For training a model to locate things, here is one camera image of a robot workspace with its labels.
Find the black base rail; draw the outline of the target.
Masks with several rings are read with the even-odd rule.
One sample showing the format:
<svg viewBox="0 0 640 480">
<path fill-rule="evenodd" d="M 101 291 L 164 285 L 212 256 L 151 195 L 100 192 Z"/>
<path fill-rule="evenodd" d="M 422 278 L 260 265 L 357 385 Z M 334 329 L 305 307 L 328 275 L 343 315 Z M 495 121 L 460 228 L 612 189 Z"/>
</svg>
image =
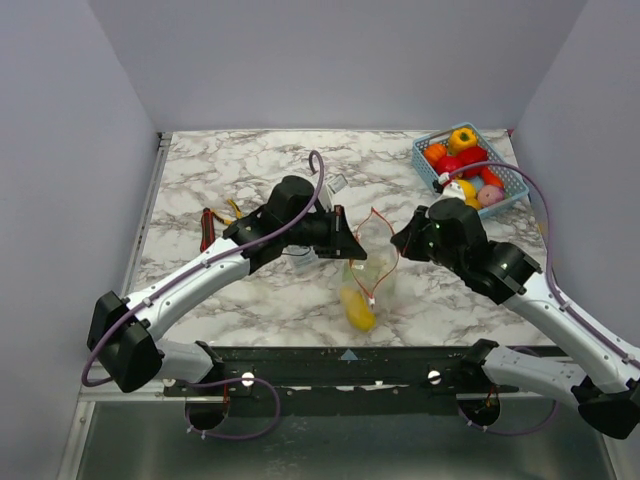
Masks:
<svg viewBox="0 0 640 480">
<path fill-rule="evenodd" d="M 454 415 L 458 396 L 489 392 L 481 367 L 496 345 L 481 339 L 470 347 L 217 347 L 211 387 L 178 381 L 164 394 L 191 406 L 227 397 L 233 416 L 267 415 L 273 398 L 265 387 L 217 385 L 251 373 L 276 389 L 284 416 Z"/>
</svg>

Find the yellow toy orange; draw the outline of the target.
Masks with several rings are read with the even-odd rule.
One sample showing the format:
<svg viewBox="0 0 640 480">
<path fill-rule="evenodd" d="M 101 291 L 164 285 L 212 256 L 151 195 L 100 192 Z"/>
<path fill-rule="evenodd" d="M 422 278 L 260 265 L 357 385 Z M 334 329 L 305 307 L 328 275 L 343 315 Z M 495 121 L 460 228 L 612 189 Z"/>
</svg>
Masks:
<svg viewBox="0 0 640 480">
<path fill-rule="evenodd" d="M 465 204 L 474 208 L 476 211 L 483 209 L 483 205 L 476 198 L 468 198 L 465 200 Z"/>
</svg>

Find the orange toy pumpkin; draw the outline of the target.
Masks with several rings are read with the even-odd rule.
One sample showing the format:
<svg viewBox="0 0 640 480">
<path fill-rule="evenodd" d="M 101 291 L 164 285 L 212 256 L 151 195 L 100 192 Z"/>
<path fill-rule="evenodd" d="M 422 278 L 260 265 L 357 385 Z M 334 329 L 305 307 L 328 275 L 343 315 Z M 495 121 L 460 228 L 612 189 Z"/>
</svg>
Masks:
<svg viewBox="0 0 640 480">
<path fill-rule="evenodd" d="M 433 168 L 435 168 L 439 160 L 446 155 L 447 148 L 440 143 L 431 144 L 423 150 L 424 158 Z"/>
</svg>

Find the pink toy onion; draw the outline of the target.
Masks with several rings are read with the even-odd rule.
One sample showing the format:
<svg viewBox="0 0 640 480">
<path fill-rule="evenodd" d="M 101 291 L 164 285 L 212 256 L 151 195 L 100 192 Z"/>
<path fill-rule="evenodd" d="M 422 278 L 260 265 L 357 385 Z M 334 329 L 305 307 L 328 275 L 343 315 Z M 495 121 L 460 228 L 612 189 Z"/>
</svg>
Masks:
<svg viewBox="0 0 640 480">
<path fill-rule="evenodd" d="M 484 185 L 476 195 L 476 199 L 483 205 L 483 208 L 489 208 L 505 199 L 505 192 L 503 189 Z"/>
</svg>

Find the red black utility knife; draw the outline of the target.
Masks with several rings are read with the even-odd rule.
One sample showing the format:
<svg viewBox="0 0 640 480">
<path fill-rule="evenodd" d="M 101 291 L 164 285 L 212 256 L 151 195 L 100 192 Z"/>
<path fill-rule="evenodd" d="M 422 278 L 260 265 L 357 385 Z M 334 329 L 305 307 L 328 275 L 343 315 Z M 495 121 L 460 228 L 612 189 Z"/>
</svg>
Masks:
<svg viewBox="0 0 640 480">
<path fill-rule="evenodd" d="M 215 220 L 213 211 L 204 208 L 200 217 L 201 241 L 200 252 L 205 252 L 215 241 Z"/>
</svg>

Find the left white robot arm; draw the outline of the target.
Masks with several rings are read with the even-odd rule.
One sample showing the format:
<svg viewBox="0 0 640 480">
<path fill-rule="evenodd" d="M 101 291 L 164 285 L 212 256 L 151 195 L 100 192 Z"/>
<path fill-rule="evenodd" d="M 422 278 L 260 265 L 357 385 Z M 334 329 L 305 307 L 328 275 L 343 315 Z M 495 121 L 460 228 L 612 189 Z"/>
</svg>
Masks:
<svg viewBox="0 0 640 480">
<path fill-rule="evenodd" d="M 234 221 L 174 273 L 125 298 L 112 291 L 103 294 L 87 338 L 91 360 L 98 361 L 124 393 L 161 378 L 186 381 L 201 395 L 214 393 L 222 372 L 213 350 L 202 342 L 164 339 L 179 319 L 217 291 L 278 259 L 290 246 L 309 247 L 324 259 L 366 259 L 343 207 L 326 207 L 319 195 L 308 180 L 287 176 L 264 205 Z"/>
</svg>

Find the yellow toy lemon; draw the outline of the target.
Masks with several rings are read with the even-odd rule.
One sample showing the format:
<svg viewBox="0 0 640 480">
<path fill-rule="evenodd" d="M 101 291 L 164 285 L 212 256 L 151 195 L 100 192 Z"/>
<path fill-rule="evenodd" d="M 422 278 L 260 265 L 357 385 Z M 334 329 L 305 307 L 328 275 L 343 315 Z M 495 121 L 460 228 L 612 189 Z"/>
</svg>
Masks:
<svg viewBox="0 0 640 480">
<path fill-rule="evenodd" d="M 457 179 L 456 183 L 461 187 L 466 199 L 476 197 L 476 188 L 471 182 L 463 179 Z"/>
</svg>

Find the yellow toy corn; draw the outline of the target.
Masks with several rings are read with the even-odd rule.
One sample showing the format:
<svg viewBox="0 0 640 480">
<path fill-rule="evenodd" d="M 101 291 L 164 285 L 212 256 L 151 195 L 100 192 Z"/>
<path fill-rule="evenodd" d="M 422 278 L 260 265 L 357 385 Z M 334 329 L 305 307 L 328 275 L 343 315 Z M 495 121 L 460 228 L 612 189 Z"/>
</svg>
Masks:
<svg viewBox="0 0 640 480">
<path fill-rule="evenodd" d="M 369 332 L 376 326 L 376 316 L 359 289 L 343 287 L 340 300 L 349 324 L 361 331 Z"/>
</svg>

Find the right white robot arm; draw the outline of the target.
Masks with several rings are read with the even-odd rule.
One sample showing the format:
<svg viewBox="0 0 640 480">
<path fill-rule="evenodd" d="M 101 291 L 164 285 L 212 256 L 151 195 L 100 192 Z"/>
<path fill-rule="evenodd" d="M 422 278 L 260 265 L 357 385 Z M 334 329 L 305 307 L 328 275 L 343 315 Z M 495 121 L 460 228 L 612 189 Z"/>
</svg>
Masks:
<svg viewBox="0 0 640 480">
<path fill-rule="evenodd" d="M 482 339 L 459 364 L 467 389 L 500 385 L 545 396 L 618 440 L 638 426 L 638 348 L 564 297 L 550 273 L 518 246 L 488 239 L 472 207 L 455 198 L 420 206 L 391 243 L 401 257 L 442 266 L 473 292 L 519 315 L 571 360 L 556 362 Z"/>
</svg>

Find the clear zip top bag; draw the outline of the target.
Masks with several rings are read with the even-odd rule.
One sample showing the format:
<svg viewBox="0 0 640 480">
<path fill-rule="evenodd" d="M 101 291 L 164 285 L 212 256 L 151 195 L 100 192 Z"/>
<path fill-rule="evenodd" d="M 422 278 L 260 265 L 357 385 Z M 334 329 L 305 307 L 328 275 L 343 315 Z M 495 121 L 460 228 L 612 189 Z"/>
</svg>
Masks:
<svg viewBox="0 0 640 480">
<path fill-rule="evenodd" d="M 390 243 L 394 229 L 375 208 L 358 225 L 356 240 L 367 259 L 350 260 L 342 270 L 338 289 L 349 324 L 369 332 L 383 323 L 396 300 L 396 269 L 399 254 Z"/>
</svg>

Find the yellow toy bell pepper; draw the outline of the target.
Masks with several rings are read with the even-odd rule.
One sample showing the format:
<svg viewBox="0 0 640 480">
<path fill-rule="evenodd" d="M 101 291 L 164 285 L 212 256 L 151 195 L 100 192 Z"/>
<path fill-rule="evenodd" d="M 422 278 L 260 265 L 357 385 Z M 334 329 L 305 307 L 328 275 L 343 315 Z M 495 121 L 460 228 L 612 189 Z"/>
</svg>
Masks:
<svg viewBox="0 0 640 480">
<path fill-rule="evenodd" d="M 462 127 L 454 130 L 449 136 L 447 148 L 452 156 L 457 156 L 464 150 L 477 145 L 477 136 L 474 130 L 468 127 Z"/>
</svg>

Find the red toy bell pepper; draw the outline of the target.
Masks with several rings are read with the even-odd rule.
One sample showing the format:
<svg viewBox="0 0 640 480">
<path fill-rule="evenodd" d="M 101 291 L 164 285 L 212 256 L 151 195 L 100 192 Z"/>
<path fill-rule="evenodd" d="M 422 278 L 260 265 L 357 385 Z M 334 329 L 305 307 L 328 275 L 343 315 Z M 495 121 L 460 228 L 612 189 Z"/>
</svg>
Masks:
<svg viewBox="0 0 640 480">
<path fill-rule="evenodd" d="M 462 150 L 456 157 L 463 166 L 473 165 L 473 168 L 469 168 L 462 173 L 465 179 L 479 176 L 483 170 L 483 166 L 476 167 L 476 164 L 488 161 L 487 151 L 480 146 L 472 146 Z"/>
</svg>

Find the red toy apple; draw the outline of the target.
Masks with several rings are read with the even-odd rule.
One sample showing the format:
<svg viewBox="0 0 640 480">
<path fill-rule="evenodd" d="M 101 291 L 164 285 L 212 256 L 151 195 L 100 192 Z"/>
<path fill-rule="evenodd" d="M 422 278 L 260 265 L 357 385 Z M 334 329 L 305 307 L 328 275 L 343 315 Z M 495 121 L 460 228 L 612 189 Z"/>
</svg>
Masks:
<svg viewBox="0 0 640 480">
<path fill-rule="evenodd" d="M 438 175 L 451 174 L 464 166 L 464 163 L 456 156 L 446 155 L 438 160 L 434 169 Z"/>
</svg>

